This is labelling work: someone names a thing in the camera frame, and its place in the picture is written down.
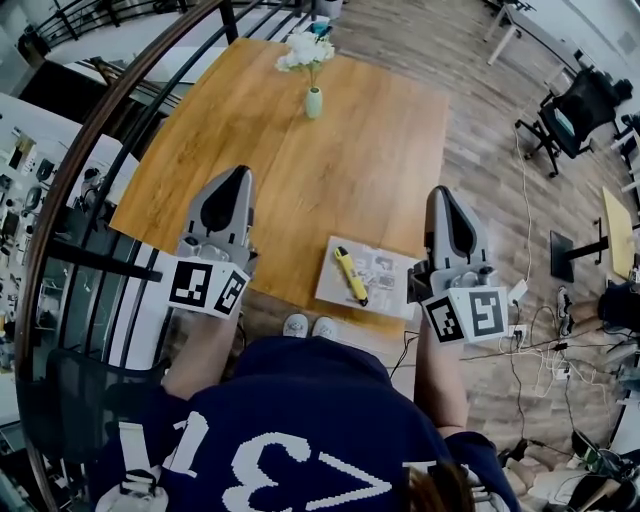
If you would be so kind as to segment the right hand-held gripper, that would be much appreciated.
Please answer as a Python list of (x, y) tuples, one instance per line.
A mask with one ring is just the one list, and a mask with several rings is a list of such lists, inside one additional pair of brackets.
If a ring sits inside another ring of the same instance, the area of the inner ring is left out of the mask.
[(417, 303), (439, 343), (473, 344), (508, 334), (507, 290), (493, 286), (487, 236), (476, 212), (446, 186), (425, 208), (426, 260), (407, 271), (407, 302)]

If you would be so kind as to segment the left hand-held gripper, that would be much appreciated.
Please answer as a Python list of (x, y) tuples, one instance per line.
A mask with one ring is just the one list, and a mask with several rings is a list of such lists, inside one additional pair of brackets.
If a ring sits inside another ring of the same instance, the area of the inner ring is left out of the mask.
[[(193, 198), (188, 233), (177, 248), (167, 304), (228, 319), (252, 280), (258, 252), (251, 242), (256, 191), (249, 167), (238, 165), (216, 176)], [(246, 236), (228, 243), (204, 236)]]

